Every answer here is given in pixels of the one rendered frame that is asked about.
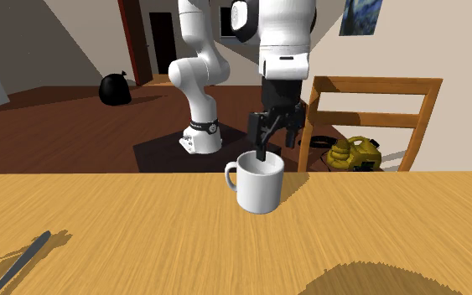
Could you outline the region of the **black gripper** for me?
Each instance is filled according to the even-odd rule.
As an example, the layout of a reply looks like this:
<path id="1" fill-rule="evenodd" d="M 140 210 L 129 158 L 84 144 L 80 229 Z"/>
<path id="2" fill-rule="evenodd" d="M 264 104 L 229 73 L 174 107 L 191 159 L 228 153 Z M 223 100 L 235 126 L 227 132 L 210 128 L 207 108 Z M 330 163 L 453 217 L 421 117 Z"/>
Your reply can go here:
<path id="1" fill-rule="evenodd" d="M 262 77 L 262 105 L 264 112 L 252 112 L 248 116 L 247 139 L 256 151 L 256 158 L 264 162 L 267 143 L 274 132 L 281 127 L 282 114 L 274 107 L 295 106 L 285 118 L 285 146 L 295 147 L 295 139 L 304 128 L 306 106 L 299 103 L 302 80 L 267 80 Z"/>

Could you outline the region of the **white mug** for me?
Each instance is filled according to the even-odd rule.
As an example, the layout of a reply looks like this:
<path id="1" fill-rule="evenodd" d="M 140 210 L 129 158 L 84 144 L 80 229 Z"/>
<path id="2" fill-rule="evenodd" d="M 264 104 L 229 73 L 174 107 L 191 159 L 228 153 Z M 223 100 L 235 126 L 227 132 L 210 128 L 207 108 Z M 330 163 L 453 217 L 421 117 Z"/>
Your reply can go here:
<path id="1" fill-rule="evenodd" d="M 236 192 L 242 209 L 253 214 L 267 214 L 280 203 L 284 161 L 275 153 L 266 152 L 265 160 L 256 151 L 242 153 L 235 162 L 225 166 L 228 187 Z"/>

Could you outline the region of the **yellow vacuum cleaner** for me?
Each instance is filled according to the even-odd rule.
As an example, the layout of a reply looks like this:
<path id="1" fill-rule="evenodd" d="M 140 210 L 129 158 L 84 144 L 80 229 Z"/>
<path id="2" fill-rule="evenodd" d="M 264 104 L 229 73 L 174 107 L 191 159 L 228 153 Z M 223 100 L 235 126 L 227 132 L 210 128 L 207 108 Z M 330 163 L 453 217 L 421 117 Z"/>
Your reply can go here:
<path id="1" fill-rule="evenodd" d="M 371 172 L 381 165 L 380 144 L 366 137 L 339 139 L 328 151 L 326 163 L 351 172 Z"/>

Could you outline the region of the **wooden chair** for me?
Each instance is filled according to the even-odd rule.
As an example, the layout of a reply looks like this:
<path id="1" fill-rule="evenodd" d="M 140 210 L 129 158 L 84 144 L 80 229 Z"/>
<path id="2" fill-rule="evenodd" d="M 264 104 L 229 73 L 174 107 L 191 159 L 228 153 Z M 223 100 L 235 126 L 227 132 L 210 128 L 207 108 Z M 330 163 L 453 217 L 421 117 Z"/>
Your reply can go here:
<path id="1" fill-rule="evenodd" d="M 398 168 L 400 172 L 409 171 L 418 155 L 442 83 L 442 78 L 315 76 L 306 106 L 298 171 L 304 172 L 308 167 L 309 142 L 316 125 L 411 128 L 411 139 Z M 422 95 L 423 103 L 418 114 L 320 111 L 319 98 L 323 92 Z"/>

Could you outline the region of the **dark robot stand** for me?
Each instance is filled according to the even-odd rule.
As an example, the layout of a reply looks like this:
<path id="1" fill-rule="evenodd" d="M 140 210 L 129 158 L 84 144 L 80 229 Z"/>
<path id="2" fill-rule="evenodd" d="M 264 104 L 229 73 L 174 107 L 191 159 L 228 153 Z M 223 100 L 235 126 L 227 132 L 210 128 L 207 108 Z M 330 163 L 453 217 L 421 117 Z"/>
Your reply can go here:
<path id="1" fill-rule="evenodd" d="M 222 173 L 227 163 L 253 149 L 246 134 L 220 124 L 222 148 L 212 154 L 189 154 L 179 144 L 182 132 L 175 132 L 133 146 L 140 173 Z"/>

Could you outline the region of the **dark red door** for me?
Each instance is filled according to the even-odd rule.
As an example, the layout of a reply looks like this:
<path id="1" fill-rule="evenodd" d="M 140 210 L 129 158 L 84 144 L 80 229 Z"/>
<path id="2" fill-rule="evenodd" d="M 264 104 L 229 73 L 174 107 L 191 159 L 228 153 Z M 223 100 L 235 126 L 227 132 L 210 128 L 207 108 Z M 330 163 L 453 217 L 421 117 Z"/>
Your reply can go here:
<path id="1" fill-rule="evenodd" d="M 117 0 L 136 85 L 153 80 L 139 0 Z"/>

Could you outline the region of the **black garbage bag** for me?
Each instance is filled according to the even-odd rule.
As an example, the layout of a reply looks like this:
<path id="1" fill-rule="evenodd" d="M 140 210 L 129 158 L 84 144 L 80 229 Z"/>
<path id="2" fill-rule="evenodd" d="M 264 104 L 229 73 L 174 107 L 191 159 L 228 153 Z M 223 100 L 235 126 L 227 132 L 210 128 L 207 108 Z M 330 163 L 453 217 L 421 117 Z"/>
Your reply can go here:
<path id="1" fill-rule="evenodd" d="M 120 106 L 129 104 L 132 96 L 129 90 L 126 72 L 114 73 L 105 76 L 99 86 L 99 98 L 101 102 L 108 106 Z"/>

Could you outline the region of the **grey pen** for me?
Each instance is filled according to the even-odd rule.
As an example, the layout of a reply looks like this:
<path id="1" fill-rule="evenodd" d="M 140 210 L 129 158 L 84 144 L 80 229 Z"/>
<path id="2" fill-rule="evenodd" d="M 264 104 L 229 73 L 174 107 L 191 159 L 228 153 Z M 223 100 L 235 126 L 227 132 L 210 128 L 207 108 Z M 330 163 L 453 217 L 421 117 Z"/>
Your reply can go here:
<path id="1" fill-rule="evenodd" d="M 28 249 L 12 264 L 6 273 L 0 278 L 0 291 L 3 287 L 38 253 L 51 237 L 49 230 L 41 234 Z"/>

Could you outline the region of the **black framed wall picture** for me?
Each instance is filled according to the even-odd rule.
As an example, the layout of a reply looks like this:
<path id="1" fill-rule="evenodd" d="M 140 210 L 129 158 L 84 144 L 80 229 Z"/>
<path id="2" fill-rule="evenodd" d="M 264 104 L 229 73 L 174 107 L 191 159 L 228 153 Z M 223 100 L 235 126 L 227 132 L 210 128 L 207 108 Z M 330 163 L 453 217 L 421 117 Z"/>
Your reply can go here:
<path id="1" fill-rule="evenodd" d="M 231 7 L 219 7 L 219 23 L 221 39 L 236 37 L 231 27 Z"/>

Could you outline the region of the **blue wall picture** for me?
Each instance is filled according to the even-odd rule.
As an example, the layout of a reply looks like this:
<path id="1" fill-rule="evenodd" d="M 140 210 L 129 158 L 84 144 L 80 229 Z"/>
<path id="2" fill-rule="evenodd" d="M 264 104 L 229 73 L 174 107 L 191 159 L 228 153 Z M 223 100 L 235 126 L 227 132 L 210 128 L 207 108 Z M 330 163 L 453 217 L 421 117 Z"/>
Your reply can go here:
<path id="1" fill-rule="evenodd" d="M 383 0 L 345 0 L 340 36 L 369 36 L 376 30 Z"/>

